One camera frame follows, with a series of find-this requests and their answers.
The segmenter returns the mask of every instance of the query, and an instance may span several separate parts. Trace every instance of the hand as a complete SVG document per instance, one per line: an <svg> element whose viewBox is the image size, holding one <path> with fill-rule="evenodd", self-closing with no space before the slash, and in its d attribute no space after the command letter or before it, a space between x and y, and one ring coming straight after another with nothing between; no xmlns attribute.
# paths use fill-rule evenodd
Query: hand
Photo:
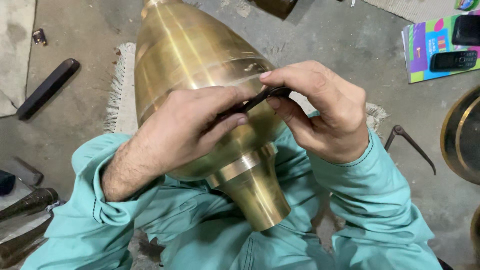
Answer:
<svg viewBox="0 0 480 270"><path fill-rule="evenodd" d="M296 63L263 73L266 86L287 86L307 97L320 112L308 118L289 98L269 97L267 102L285 121L297 144L324 160L348 163L368 146L365 90L353 85L316 61Z"/></svg>
<svg viewBox="0 0 480 270"><path fill-rule="evenodd" d="M248 121L237 113L214 123L217 115L254 96L232 86L171 92L106 168L106 199L124 200L158 176L208 154L226 133Z"/></svg>

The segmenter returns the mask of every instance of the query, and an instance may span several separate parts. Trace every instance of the colorful booklet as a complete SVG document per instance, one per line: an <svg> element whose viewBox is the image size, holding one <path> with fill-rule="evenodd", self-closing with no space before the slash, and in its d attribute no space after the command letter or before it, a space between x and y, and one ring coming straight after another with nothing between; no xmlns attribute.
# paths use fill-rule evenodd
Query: colorful booklet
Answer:
<svg viewBox="0 0 480 270"><path fill-rule="evenodd" d="M480 15L480 10L463 14ZM403 28L402 38L407 62L408 82L416 83L444 77L461 72L480 69L480 61L467 71L431 72L430 60L433 54L448 51L476 50L480 58L479 46L458 46L452 44L452 34L458 15L442 19L429 20L424 23L408 25Z"/></svg>

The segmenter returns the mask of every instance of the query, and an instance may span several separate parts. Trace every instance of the teal sleeve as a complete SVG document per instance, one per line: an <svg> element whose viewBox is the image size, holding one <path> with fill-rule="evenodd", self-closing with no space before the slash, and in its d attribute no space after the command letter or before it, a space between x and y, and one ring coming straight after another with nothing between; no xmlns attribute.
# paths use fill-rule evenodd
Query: teal sleeve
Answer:
<svg viewBox="0 0 480 270"><path fill-rule="evenodd" d="M315 178L332 193L332 211L346 220L332 237L337 268L442 269L406 179L370 130L369 139L363 155L347 164L308 153Z"/></svg>
<svg viewBox="0 0 480 270"><path fill-rule="evenodd" d="M54 218L45 237L22 269L130 269L127 250L133 235L133 220L149 205L162 178L126 202L106 202L100 186L100 171L117 148L130 138L105 134L82 145L72 156L76 173L73 193Z"/></svg>

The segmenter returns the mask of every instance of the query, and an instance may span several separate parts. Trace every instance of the smartphone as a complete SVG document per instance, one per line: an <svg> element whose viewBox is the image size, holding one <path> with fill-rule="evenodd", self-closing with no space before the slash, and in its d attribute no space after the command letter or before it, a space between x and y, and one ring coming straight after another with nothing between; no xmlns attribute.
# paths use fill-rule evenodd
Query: smartphone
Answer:
<svg viewBox="0 0 480 270"><path fill-rule="evenodd" d="M480 46L480 15L460 15L455 20L453 45Z"/></svg>
<svg viewBox="0 0 480 270"><path fill-rule="evenodd" d="M432 55L430 71L465 71L477 64L478 52L476 50L441 52Z"/></svg>

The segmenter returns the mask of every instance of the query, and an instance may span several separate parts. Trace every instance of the stitching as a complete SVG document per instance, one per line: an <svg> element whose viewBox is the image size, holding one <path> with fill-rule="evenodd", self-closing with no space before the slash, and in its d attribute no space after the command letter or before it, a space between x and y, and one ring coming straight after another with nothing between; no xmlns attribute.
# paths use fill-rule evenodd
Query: stitching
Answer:
<svg viewBox="0 0 480 270"><path fill-rule="evenodd" d="M98 220L96 220L95 215L94 215L94 213L95 213L95 205L96 205L96 196L95 196L95 200L93 201L92 217L93 217L93 219L94 219L97 223L100 223L100 222L98 222Z"/></svg>
<svg viewBox="0 0 480 270"><path fill-rule="evenodd" d="M245 256L245 262L243 263L243 270L245 270L245 266L247 266L247 258L248 258L248 249L249 248L250 248L250 238L248 239L247 255Z"/></svg>
<svg viewBox="0 0 480 270"><path fill-rule="evenodd" d="M368 150L367 155L366 155L362 160L360 160L359 162L357 162L357 163L355 163L355 164L352 164L352 165L344 166L344 165L341 165L341 164L331 163L331 162L326 161L326 160L325 160L325 161L328 162L328 163L330 163L330 164L332 164L332 165L335 165L335 166L338 166L338 167L342 167L342 168L353 167L353 166L355 166L355 165L360 164L362 161L364 161L364 160L368 157L368 155L370 155L370 152L371 152L372 149L373 149L374 141L372 140L372 134L370 133L370 130L368 130L368 139L372 142L372 145L370 146L370 150Z"/></svg>
<svg viewBox="0 0 480 270"><path fill-rule="evenodd" d="M253 239L252 239L252 238L250 238L250 239L252 240L252 247L250 248L250 261L248 262L248 268L247 268L247 270L250 269L250 263L252 262L252 257L253 257L253 256L252 256L252 251L253 251Z"/></svg>

